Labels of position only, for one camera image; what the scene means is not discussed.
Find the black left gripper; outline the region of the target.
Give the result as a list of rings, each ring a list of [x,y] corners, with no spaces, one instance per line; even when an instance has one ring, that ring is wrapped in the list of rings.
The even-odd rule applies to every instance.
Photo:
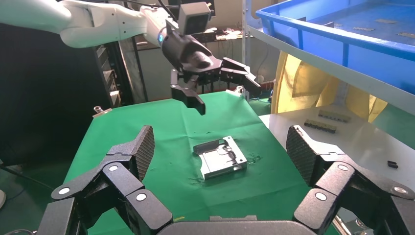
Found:
[[[220,71],[220,80],[243,86],[253,96],[261,94],[261,85],[250,67],[228,57],[222,60],[191,35],[180,35],[175,22],[166,20],[165,35],[161,49],[165,58],[176,69],[170,73],[172,98],[181,101],[187,108],[193,108],[200,115],[206,114],[206,105],[196,92],[198,74],[214,74]],[[179,85],[179,79],[185,82]]]

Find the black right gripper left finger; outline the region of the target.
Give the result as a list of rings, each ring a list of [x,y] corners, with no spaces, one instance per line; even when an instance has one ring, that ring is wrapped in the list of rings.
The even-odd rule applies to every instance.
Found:
[[[95,168],[52,192],[37,233],[86,235],[102,214],[115,210],[132,233],[158,234],[173,215],[143,184],[154,150],[149,125],[132,141],[112,146]]]

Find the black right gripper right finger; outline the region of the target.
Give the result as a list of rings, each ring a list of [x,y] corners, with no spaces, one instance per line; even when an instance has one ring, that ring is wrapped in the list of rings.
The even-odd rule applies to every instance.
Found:
[[[289,127],[286,152],[310,186],[293,219],[322,235],[344,208],[376,235],[415,232],[415,193],[409,187],[359,166],[338,146],[313,140]]]

